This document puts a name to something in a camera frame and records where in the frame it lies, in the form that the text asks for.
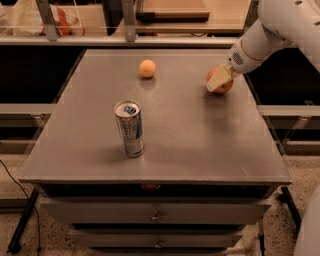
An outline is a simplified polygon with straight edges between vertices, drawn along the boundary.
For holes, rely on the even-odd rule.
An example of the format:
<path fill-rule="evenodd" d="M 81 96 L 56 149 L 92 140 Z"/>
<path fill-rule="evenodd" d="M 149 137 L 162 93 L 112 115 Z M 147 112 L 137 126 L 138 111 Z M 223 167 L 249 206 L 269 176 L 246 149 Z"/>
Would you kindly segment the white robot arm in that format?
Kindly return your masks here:
<path fill-rule="evenodd" d="M 257 20 L 233 44 L 227 62 L 207 76 L 214 92 L 235 77 L 258 68 L 273 53 L 293 44 L 320 72 L 319 0 L 259 0 Z"/>

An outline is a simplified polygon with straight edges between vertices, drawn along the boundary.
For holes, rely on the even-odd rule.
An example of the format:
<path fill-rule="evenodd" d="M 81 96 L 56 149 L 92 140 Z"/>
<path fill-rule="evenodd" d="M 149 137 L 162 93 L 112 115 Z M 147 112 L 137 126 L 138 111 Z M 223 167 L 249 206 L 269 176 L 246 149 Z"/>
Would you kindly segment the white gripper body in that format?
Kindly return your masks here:
<path fill-rule="evenodd" d="M 262 48 L 247 39 L 239 39 L 227 54 L 228 64 L 239 74 L 249 73 L 259 67 L 263 57 Z"/>

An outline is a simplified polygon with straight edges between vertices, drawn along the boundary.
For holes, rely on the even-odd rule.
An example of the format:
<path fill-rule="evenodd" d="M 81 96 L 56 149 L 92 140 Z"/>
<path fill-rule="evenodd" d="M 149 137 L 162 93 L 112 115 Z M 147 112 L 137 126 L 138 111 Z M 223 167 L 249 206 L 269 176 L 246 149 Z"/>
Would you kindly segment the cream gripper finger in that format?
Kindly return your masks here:
<path fill-rule="evenodd" d="M 206 81 L 206 87 L 210 92 L 213 92 L 216 88 L 222 86 L 233 80 L 231 71 L 224 64 L 216 67 L 215 74 L 211 77 L 209 81 Z"/>

